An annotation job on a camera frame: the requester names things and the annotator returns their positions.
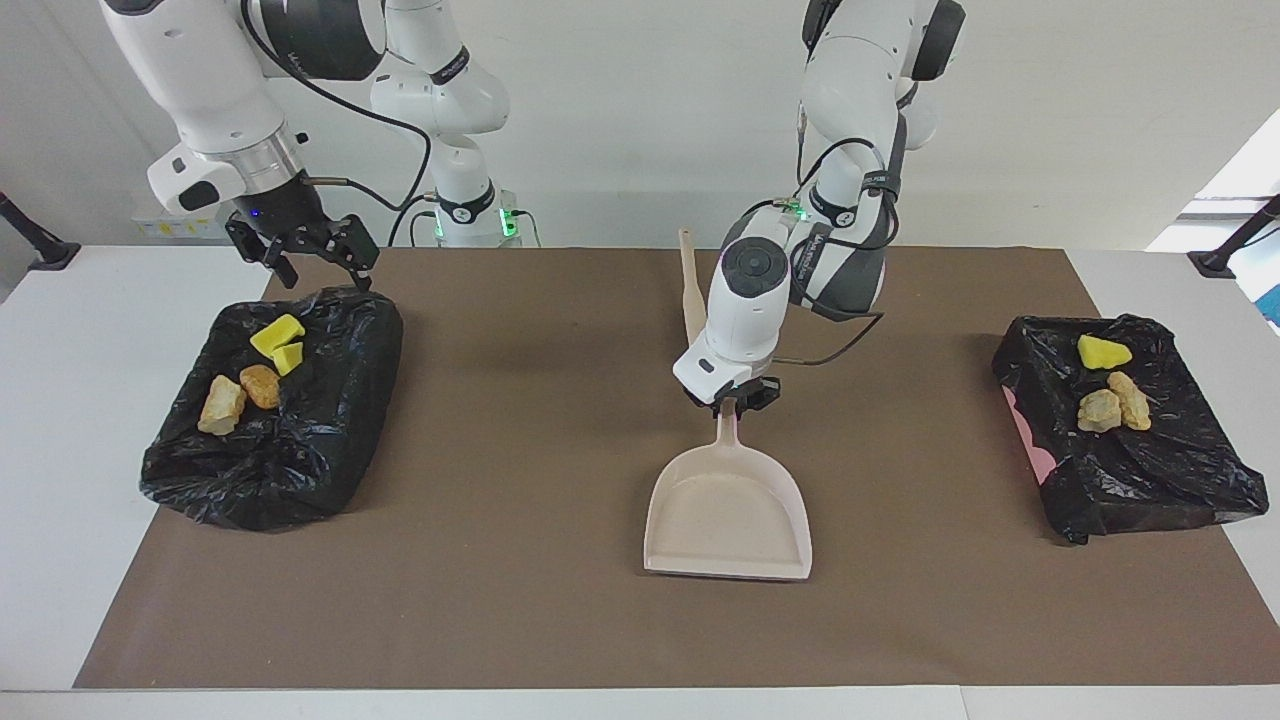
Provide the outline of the notched yellow sponge piece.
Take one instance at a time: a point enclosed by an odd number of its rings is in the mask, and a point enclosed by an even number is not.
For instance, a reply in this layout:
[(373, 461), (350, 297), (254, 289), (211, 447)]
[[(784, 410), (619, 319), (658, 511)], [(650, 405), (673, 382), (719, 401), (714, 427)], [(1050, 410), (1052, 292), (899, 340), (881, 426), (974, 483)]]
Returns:
[(284, 314), (250, 337), (251, 346), (262, 356), (270, 357), (275, 351), (305, 336), (301, 322)]

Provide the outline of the beige plastic dustpan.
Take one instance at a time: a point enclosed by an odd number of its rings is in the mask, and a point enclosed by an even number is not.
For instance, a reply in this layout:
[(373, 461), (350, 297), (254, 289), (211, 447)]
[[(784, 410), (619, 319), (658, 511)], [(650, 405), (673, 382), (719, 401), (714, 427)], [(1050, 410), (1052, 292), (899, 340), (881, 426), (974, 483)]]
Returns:
[(813, 544), (799, 484), (740, 439), (730, 401), (716, 438), (675, 456), (655, 479), (643, 566), (672, 577), (805, 582)]

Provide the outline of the beige hand brush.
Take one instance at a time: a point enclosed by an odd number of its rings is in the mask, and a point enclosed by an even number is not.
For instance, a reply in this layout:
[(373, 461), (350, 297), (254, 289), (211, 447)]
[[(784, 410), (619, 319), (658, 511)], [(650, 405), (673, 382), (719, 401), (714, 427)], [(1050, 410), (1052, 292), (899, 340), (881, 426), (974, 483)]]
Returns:
[(678, 228), (678, 251), (682, 272), (682, 310), (687, 345), (692, 346), (707, 324), (707, 301), (698, 278), (692, 231)]

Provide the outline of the brown bread roll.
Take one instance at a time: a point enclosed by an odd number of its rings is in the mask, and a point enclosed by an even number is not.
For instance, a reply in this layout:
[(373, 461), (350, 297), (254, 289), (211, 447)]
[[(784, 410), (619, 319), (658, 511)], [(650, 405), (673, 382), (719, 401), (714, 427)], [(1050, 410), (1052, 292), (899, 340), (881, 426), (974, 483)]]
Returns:
[(244, 368), (239, 373), (239, 386), (255, 407), (274, 410), (280, 405), (280, 377), (262, 364)]

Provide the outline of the pale bread chunk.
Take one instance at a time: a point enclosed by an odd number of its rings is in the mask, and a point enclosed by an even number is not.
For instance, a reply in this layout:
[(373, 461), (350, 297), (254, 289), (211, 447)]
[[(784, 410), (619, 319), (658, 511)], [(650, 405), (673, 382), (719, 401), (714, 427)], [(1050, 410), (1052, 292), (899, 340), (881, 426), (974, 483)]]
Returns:
[(227, 375), (215, 375), (198, 416), (197, 429), (216, 437), (230, 434), (241, 420), (246, 401), (247, 393), (238, 382)]

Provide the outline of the golden croissant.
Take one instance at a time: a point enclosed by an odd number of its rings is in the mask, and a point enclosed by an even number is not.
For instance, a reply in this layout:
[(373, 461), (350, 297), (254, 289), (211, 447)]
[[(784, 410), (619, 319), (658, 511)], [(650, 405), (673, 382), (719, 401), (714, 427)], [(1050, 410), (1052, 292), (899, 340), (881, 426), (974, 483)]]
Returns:
[(1139, 386), (1124, 372), (1111, 372), (1107, 386), (1117, 396), (1121, 423), (1134, 430), (1149, 430), (1149, 401)]
[(1097, 389), (1080, 400), (1076, 410), (1079, 430), (1106, 433), (1123, 424), (1121, 401), (1111, 389)]

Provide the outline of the green and yellow sponge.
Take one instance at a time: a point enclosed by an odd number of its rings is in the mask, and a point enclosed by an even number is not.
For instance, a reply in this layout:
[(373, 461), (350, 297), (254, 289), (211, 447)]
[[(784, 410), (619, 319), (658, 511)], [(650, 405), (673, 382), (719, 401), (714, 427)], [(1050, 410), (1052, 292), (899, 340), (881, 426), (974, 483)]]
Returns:
[(1124, 343), (1092, 334), (1078, 337), (1076, 351), (1082, 365), (1089, 370), (1112, 370), (1134, 359), (1133, 351)]

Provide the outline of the black bag lined bin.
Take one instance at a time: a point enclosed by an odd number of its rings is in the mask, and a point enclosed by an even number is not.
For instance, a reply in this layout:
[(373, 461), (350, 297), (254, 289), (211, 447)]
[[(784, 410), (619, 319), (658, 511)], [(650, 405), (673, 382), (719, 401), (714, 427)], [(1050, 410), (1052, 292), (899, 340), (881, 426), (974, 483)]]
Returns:
[[(212, 380), (260, 364), (251, 334), (285, 315), (303, 327), (303, 352), (282, 379), (279, 406), (248, 405), (223, 437), (201, 432)], [(403, 334), (390, 299), (352, 287), (224, 307), (143, 452), (140, 492), (197, 523), (237, 530), (282, 530), (342, 512), (378, 450)]]

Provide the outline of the pink plastic bin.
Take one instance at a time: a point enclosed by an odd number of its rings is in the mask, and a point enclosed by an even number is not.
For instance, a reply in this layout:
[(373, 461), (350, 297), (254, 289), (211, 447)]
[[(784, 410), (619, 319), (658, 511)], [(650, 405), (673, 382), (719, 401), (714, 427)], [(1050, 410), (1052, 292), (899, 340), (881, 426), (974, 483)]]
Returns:
[(1037, 486), (1043, 487), (1050, 477), (1050, 473), (1057, 466), (1057, 461), (1050, 451), (1039, 447), (1036, 443), (1036, 438), (1030, 430), (1027, 419), (1023, 416), (1021, 411), (1016, 406), (1016, 397), (1014, 392), (1005, 386), (1000, 386), (1000, 388), (1004, 393), (1010, 415), (1018, 429), (1021, 445), (1030, 462), (1030, 468), (1036, 477), (1036, 483)]

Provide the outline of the right black bag bin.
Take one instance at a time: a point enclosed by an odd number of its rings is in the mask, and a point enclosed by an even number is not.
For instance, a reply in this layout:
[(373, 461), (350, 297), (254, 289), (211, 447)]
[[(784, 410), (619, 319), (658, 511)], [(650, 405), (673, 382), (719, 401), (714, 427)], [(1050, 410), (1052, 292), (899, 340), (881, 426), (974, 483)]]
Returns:
[[(1080, 400), (1107, 386), (1106, 370), (1082, 365), (1080, 334), (1133, 351), (1121, 370), (1152, 402), (1149, 430), (1079, 430)], [(1057, 461), (1038, 491), (1051, 528), (1065, 541), (1085, 544), (1093, 536), (1197, 529), (1268, 511), (1263, 475), (1235, 451), (1174, 333), (1161, 323), (1130, 314), (1018, 316), (991, 368), (998, 384), (1014, 392), (1036, 443)]]

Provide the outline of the black stand foot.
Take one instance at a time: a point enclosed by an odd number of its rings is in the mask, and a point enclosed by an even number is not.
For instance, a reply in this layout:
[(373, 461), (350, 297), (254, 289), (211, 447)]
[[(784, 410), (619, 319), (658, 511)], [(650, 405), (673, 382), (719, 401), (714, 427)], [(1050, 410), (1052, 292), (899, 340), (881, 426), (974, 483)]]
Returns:
[(63, 241), (32, 220), (4, 192), (0, 192), (0, 217), (37, 252), (29, 264), (32, 272), (63, 270), (82, 250), (81, 243)]
[(1262, 208), (1243, 220), (1217, 247), (1189, 251), (1187, 258), (1197, 272), (1211, 279), (1231, 279), (1236, 275), (1229, 264), (1236, 252), (1252, 247), (1280, 232), (1280, 192), (1268, 199)]

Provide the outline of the brown table mat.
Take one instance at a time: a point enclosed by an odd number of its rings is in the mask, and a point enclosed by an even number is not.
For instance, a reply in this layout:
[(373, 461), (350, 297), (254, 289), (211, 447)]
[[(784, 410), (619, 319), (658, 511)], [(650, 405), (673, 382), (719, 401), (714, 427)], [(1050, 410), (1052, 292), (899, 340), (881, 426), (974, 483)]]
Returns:
[(989, 361), (1089, 316), (1061, 252), (893, 249), (886, 319), (742, 420), (803, 489), (804, 583), (643, 569), (652, 487), (713, 438), (672, 377), (673, 250), (394, 249), (404, 319), (347, 512), (278, 534), (161, 510), (79, 688), (1280, 684), (1219, 528), (1059, 542)]

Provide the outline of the white wall socket box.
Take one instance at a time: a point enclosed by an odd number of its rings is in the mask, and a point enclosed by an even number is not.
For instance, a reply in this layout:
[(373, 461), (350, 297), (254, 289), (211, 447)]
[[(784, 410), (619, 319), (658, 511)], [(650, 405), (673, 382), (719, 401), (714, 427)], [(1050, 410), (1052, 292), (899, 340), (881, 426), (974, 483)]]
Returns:
[(132, 220), (140, 237), (147, 241), (228, 245), (225, 223), (233, 210), (229, 202), (223, 202), (191, 214), (172, 213), (155, 197), (145, 195), (132, 213)]

